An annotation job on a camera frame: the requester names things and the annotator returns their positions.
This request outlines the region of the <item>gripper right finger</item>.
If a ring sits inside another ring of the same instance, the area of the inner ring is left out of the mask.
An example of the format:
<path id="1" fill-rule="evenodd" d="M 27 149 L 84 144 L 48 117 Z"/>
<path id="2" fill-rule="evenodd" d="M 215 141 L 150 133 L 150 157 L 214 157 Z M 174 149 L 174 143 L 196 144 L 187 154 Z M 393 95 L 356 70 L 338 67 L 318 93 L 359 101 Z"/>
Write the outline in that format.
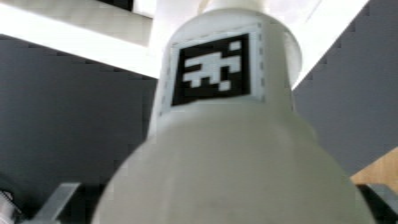
<path id="1" fill-rule="evenodd" d="M 384 184 L 359 184 L 377 224 L 398 224 L 398 193 Z"/>

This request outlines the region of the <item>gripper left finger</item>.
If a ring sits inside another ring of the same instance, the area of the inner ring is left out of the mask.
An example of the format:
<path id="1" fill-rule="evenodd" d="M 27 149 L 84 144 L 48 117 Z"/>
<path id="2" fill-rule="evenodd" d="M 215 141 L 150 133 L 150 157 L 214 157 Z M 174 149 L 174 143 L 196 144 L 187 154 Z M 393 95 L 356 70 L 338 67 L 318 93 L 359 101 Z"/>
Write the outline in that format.
<path id="1" fill-rule="evenodd" d="M 34 217 L 23 224 L 80 224 L 79 212 L 73 208 L 80 187 L 80 183 L 59 185 Z"/>

